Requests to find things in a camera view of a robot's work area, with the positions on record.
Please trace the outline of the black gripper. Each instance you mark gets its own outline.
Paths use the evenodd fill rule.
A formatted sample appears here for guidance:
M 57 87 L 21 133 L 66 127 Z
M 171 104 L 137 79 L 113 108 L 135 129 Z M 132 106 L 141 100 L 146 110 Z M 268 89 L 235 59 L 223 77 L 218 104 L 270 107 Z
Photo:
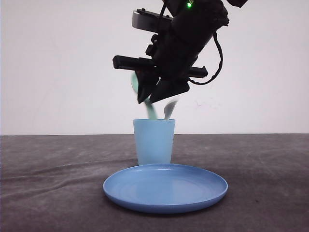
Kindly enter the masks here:
M 189 90 L 186 80 L 166 81 L 159 78 L 204 78 L 208 75 L 205 67 L 193 66 L 208 43 L 207 34 L 189 34 L 187 38 L 176 34 L 154 34 L 152 42 L 146 49 L 146 54 L 151 58 L 117 55 L 112 59 L 115 69 L 135 71 L 139 104 L 149 96 L 150 103 L 154 103 Z

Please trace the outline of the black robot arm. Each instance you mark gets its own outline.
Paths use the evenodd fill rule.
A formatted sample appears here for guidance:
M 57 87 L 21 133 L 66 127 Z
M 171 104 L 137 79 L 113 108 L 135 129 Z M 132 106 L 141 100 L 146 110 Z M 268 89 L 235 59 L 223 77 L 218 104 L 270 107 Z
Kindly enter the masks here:
M 205 67 L 194 67 L 199 53 L 214 39 L 220 57 L 217 30 L 229 24 L 228 12 L 220 0 L 165 0 L 160 13 L 144 8 L 132 14 L 132 26 L 153 32 L 145 53 L 150 58 L 115 56 L 116 69 L 132 70 L 138 80 L 138 103 L 150 103 L 189 90 L 194 78 L 208 75 Z

